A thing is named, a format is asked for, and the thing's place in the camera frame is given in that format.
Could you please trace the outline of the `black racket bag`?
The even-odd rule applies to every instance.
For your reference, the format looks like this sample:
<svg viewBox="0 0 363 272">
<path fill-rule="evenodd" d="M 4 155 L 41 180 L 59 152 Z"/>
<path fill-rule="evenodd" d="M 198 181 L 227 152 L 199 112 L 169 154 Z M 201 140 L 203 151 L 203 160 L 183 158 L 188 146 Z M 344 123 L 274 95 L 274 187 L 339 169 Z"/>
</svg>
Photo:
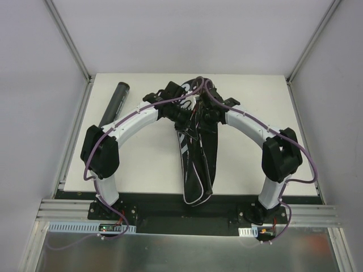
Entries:
<svg viewBox="0 0 363 272">
<path fill-rule="evenodd" d="M 183 201 L 190 207 L 200 206 L 212 196 L 216 177 L 218 151 L 218 124 L 215 127 L 201 127 L 201 108 L 203 105 L 216 106 L 205 93 L 207 79 L 191 79 L 181 85 L 184 94 L 201 88 L 196 94 L 199 101 L 195 105 L 190 130 L 186 133 L 176 131 L 183 176 Z M 189 101 L 178 102 L 178 108 L 188 109 Z"/>
</svg>

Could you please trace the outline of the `black shuttlecock tube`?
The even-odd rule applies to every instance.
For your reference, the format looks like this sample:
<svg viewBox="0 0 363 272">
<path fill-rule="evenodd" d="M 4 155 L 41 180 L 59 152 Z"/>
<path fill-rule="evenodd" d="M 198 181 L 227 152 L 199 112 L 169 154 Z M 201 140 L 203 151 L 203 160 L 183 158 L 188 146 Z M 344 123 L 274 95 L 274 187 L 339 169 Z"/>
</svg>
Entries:
<svg viewBox="0 0 363 272">
<path fill-rule="evenodd" d="M 100 120 L 99 127 L 103 127 L 114 122 L 124 106 L 127 96 L 130 91 L 129 84 L 119 82 L 111 96 L 111 99 L 106 107 L 102 119 Z"/>
</svg>

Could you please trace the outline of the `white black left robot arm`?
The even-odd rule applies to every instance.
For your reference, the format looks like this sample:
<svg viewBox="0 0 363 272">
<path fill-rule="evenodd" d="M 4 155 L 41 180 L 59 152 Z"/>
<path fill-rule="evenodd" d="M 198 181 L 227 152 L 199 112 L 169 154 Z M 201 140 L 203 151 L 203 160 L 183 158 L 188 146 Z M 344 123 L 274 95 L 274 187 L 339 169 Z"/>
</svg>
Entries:
<svg viewBox="0 0 363 272">
<path fill-rule="evenodd" d="M 200 85 L 191 79 L 181 85 L 170 81 L 164 89 L 147 94 L 127 115 L 103 126 L 90 126 L 81 149 L 85 170 L 83 179 L 94 183 L 96 198 L 102 203 L 100 213 L 107 220 L 115 220 L 120 213 L 116 204 L 119 193 L 115 173 L 120 165 L 119 149 L 144 127 L 168 118 L 184 124 L 187 109 L 180 104 L 194 95 Z"/>
</svg>

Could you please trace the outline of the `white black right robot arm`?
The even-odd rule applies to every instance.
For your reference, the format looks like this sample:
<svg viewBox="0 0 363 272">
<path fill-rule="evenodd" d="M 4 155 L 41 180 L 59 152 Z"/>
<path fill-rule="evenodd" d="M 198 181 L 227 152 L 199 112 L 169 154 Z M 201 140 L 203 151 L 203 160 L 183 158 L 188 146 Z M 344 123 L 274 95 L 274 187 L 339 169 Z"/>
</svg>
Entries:
<svg viewBox="0 0 363 272">
<path fill-rule="evenodd" d="M 302 164 L 301 146 L 296 133 L 291 128 L 274 130 L 255 116 L 246 112 L 240 102 L 233 98 L 223 100 L 216 88 L 205 85 L 200 95 L 214 123 L 229 125 L 249 139 L 262 150 L 261 167 L 265 180 L 255 204 L 243 213 L 246 221 L 262 225 L 276 216 L 281 206 L 280 198 L 299 166 Z"/>
</svg>

